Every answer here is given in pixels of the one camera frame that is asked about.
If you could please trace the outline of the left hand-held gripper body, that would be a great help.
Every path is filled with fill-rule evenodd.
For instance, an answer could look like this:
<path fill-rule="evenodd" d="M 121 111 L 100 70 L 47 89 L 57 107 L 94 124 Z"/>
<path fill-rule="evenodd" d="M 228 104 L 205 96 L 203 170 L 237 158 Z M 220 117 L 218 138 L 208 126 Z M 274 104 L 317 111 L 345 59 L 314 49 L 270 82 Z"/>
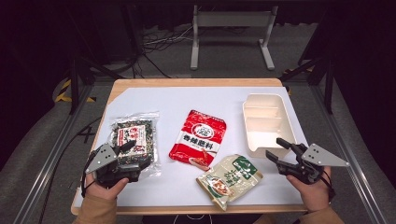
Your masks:
<path fill-rule="evenodd" d="M 139 162 L 150 156 L 134 154 L 134 148 L 122 153 L 119 146 L 102 144 L 90 154 L 84 174 L 93 174 L 95 181 L 105 188 L 112 188 L 123 178 L 128 178 L 129 183 L 137 182 L 142 172 Z"/>

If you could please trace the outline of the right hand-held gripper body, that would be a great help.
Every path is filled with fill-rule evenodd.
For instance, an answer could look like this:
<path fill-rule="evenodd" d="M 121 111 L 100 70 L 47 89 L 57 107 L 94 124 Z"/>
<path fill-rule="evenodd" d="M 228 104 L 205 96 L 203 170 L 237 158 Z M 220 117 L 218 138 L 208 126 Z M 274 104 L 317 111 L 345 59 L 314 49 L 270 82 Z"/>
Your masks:
<path fill-rule="evenodd" d="M 291 149 L 296 155 L 296 164 L 286 162 L 277 166 L 281 175 L 292 175 L 301 182 L 311 185 L 318 182 L 324 173 L 324 167 L 348 167 L 350 163 L 316 144 L 307 147 L 296 145 Z"/>

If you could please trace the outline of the clear packet of seaweed mix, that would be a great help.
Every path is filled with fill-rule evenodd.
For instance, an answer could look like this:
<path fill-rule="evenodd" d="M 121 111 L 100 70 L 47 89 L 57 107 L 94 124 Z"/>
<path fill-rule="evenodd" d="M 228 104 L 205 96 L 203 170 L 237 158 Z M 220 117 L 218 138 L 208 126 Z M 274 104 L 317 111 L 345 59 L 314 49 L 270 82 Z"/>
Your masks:
<path fill-rule="evenodd" d="M 135 141 L 133 147 L 120 152 L 118 165 L 125 168 L 127 165 L 145 162 L 148 166 L 141 170 L 144 178 L 161 174 L 156 129 L 159 117 L 159 112 L 135 113 L 116 118 L 111 122 L 110 134 L 107 138 L 111 146 L 121 147 Z"/>

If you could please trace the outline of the cream divided plastic container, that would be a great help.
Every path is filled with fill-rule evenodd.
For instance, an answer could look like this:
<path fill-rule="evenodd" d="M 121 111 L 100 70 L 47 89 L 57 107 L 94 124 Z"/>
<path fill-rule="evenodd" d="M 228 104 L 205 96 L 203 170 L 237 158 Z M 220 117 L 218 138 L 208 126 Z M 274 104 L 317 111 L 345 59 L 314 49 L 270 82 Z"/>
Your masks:
<path fill-rule="evenodd" d="M 270 151 L 280 159 L 285 158 L 290 150 L 280 146 L 276 139 L 294 142 L 295 136 L 282 97 L 251 93 L 243 103 L 243 115 L 249 156 L 265 158 Z"/>

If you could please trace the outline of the green and white food packet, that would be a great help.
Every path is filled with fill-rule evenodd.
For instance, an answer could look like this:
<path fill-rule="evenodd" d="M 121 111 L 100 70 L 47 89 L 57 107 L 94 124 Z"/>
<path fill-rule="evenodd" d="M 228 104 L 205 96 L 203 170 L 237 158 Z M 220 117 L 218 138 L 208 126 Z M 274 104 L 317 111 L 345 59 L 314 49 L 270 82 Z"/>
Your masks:
<path fill-rule="evenodd" d="M 226 211 L 228 203 L 245 195 L 263 179 L 263 174 L 244 156 L 223 158 L 196 178 L 215 206 Z"/>

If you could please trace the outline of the red seasoning packet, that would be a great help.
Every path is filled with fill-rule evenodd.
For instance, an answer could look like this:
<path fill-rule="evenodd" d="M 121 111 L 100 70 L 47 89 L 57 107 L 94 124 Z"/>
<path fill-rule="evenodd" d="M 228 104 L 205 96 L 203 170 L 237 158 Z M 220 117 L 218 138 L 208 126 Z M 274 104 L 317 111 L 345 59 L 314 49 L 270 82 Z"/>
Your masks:
<path fill-rule="evenodd" d="M 191 110 L 169 157 L 207 171 L 219 152 L 226 130 L 223 119 Z"/>

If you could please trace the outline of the person's left hand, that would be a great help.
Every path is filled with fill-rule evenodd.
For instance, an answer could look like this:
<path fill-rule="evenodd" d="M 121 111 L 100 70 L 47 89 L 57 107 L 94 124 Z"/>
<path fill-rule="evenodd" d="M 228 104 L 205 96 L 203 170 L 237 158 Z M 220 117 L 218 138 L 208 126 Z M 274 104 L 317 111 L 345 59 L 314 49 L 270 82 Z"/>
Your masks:
<path fill-rule="evenodd" d="M 123 191 L 123 189 L 128 184 L 129 179 L 123 178 L 112 188 L 107 189 L 100 185 L 98 185 L 93 177 L 93 174 L 86 175 L 86 186 L 85 195 L 94 196 L 97 198 L 105 199 L 105 200 L 115 200 L 118 195 Z"/>

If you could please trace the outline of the person's right hand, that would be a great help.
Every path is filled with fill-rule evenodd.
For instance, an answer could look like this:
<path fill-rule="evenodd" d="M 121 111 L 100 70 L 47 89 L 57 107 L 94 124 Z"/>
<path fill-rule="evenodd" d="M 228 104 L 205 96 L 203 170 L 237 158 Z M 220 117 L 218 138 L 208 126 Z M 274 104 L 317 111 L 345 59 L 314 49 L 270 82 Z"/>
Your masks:
<path fill-rule="evenodd" d="M 286 178 L 300 192 L 304 206 L 309 213 L 317 212 L 330 206 L 329 187 L 322 180 L 312 185 L 306 185 L 292 175 L 287 175 Z"/>

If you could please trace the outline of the white table mat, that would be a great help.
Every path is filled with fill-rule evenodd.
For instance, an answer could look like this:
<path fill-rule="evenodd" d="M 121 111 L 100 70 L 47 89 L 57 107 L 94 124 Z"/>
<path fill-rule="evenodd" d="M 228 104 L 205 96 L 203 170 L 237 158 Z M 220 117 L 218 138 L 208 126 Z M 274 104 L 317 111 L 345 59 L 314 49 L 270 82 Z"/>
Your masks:
<path fill-rule="evenodd" d="M 239 154 L 246 157 L 263 174 L 261 182 L 245 195 L 228 204 L 228 212 L 249 213 L 254 208 L 264 209 L 280 206 L 285 211 L 301 209 L 300 193 L 285 176 L 280 175 L 276 165 L 265 158 L 253 158 L 248 154 L 248 141 L 243 115 L 243 103 L 251 93 L 278 94 L 287 109 L 295 141 L 300 144 L 305 137 L 300 122 L 283 87 L 169 87 L 129 88 L 116 97 L 107 107 L 104 121 L 98 131 L 99 144 L 110 134 L 111 122 L 129 113 L 160 113 L 157 124 L 159 160 L 162 166 L 159 176 L 141 177 L 130 183 L 118 197 L 120 213 L 160 214 L 216 213 L 218 208 L 211 202 L 196 178 L 201 170 L 168 154 L 177 140 L 182 124 L 191 110 L 223 119 L 227 130 L 214 161 Z"/>

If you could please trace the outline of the black and yellow hazard tape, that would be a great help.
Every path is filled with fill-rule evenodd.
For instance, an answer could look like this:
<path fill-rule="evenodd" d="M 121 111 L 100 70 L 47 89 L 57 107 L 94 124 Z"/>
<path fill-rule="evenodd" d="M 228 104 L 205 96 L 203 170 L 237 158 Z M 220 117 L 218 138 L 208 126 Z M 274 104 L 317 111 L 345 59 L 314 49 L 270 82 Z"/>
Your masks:
<path fill-rule="evenodd" d="M 70 86 L 71 86 L 71 79 L 68 78 L 62 85 L 57 96 L 55 97 L 55 102 L 72 102 L 72 97 L 66 95 L 66 92 Z"/>

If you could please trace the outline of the grey metal stand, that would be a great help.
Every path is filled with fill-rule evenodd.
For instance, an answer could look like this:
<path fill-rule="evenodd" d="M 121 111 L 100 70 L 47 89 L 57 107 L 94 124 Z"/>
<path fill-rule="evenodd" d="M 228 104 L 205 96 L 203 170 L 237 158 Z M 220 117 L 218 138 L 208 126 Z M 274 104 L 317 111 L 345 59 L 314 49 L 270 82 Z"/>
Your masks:
<path fill-rule="evenodd" d="M 266 67 L 273 71 L 275 65 L 268 49 L 268 43 L 275 20 L 278 6 L 266 11 L 200 11 L 194 6 L 192 17 L 193 39 L 191 47 L 191 70 L 198 69 L 200 27 L 263 27 L 264 37 L 258 40 Z"/>

